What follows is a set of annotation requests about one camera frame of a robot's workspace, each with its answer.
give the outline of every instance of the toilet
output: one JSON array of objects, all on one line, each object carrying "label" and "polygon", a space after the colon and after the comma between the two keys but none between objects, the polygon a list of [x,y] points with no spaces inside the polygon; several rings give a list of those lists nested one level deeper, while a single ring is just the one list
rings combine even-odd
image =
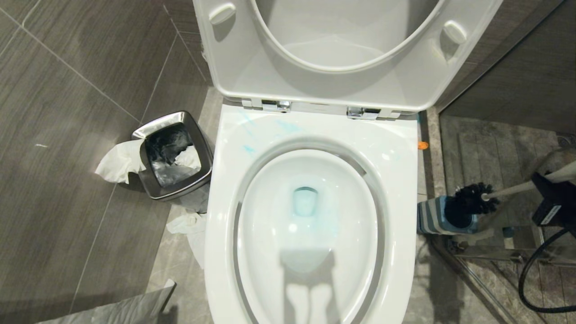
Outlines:
[{"label": "toilet", "polygon": [[402,323],[416,113],[502,0],[194,0],[222,105],[204,275],[221,323]]}]

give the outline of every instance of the crumpled tissue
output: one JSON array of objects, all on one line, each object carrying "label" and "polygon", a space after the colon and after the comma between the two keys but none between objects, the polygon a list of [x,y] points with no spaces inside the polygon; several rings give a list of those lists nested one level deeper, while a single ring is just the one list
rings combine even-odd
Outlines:
[{"label": "crumpled tissue", "polygon": [[128,183],[128,172],[138,173],[146,167],[140,159],[142,140],[116,144],[100,161],[96,174],[112,183]]},{"label": "crumpled tissue", "polygon": [[206,216],[188,211],[186,208],[173,205],[170,216],[176,218],[166,224],[166,229],[172,234],[186,234],[188,245],[192,249],[194,258],[204,269],[204,237],[206,232]]},{"label": "crumpled tissue", "polygon": [[180,152],[180,154],[176,156],[174,164],[192,168],[196,172],[200,171],[201,168],[200,157],[193,145],[190,145],[186,150]]}]

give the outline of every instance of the black cable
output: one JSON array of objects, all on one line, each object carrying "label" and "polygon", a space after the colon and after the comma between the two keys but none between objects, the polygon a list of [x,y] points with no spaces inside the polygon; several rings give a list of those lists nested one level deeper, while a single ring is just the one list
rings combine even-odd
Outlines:
[{"label": "black cable", "polygon": [[554,308],[544,308],[544,307],[534,306],[534,305],[530,304],[528,299],[526,299],[526,296],[524,296],[524,281],[526,281],[526,275],[528,275],[528,270],[530,270],[530,267],[532,266],[532,264],[534,263],[536,258],[540,254],[542,254],[542,252],[544,252],[546,247],[548,247],[550,244],[552,244],[555,240],[559,239],[562,235],[568,233],[570,230],[571,230],[571,228],[565,227],[561,231],[559,231],[558,233],[552,235],[544,243],[542,243],[542,245],[540,247],[538,247],[536,249],[536,251],[532,254],[530,259],[528,259],[528,262],[524,266],[524,269],[522,269],[522,274],[520,274],[520,279],[518,280],[518,294],[520,295],[520,300],[522,301],[522,303],[524,305],[526,305],[527,308],[530,308],[531,310],[533,310],[535,312],[560,313],[560,312],[574,312],[574,311],[576,311],[576,305],[564,306],[564,307],[554,307]]}]

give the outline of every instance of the stainless steel trash can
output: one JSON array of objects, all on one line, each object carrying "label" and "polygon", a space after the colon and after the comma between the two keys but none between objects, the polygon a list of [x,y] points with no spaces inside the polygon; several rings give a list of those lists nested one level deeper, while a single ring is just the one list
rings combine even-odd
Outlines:
[{"label": "stainless steel trash can", "polygon": [[[144,139],[140,157],[146,170],[138,175],[148,196],[206,213],[213,152],[190,113],[180,111],[153,120],[135,130],[132,139]],[[200,168],[193,171],[174,164],[190,145],[200,160]]]}]

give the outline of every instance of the toilet seat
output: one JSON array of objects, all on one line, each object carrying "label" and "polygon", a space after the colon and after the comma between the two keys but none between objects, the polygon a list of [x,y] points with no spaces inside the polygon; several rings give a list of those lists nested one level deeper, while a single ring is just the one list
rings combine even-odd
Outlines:
[{"label": "toilet seat", "polygon": [[[208,206],[204,274],[216,324],[402,322],[416,236],[417,123],[410,115],[439,98],[501,2],[194,0],[214,85],[238,105],[222,106]],[[320,200],[324,191],[296,183],[311,172],[298,166],[303,160],[339,169],[342,178],[332,182],[348,179],[359,192],[357,201],[342,202],[333,188],[339,198],[332,205],[364,206],[360,225],[374,227],[354,229],[349,213],[322,219],[362,238],[362,247],[322,230],[300,240],[267,232],[287,227],[289,238],[291,228],[319,222],[296,218],[293,206],[287,211],[290,190],[308,188],[309,199],[317,191]],[[282,178],[273,172],[281,164],[297,173],[284,177],[287,184],[266,178]],[[325,172],[315,170],[312,178]],[[275,199],[284,218],[270,216]],[[313,278],[314,269],[328,275]],[[313,311],[302,311],[309,304],[290,284],[319,287],[309,295],[325,303],[311,301]]]},{"label": "toilet seat", "polygon": [[[380,251],[380,268],[373,273],[378,285],[369,292],[372,298],[366,304],[360,303],[364,308],[359,311],[363,312],[363,323],[381,322],[382,318],[400,323],[414,271],[416,138],[415,120],[353,120],[343,115],[296,111],[281,114],[223,105],[214,155],[204,261],[214,322],[273,323],[267,322],[261,310],[258,313],[252,309],[246,293],[241,293],[246,289],[238,287],[238,276],[242,275],[236,266],[240,257],[234,250],[238,239],[234,228],[241,226],[238,207],[242,207],[241,200],[251,179],[275,156],[315,147],[321,152],[339,152],[347,164],[373,175],[367,179],[373,182],[370,186],[373,196],[377,197],[376,208],[384,215],[380,237],[383,244],[378,246],[385,248]],[[245,284],[241,278],[240,285]],[[340,320],[350,323],[357,312],[350,312],[350,318]]]}]

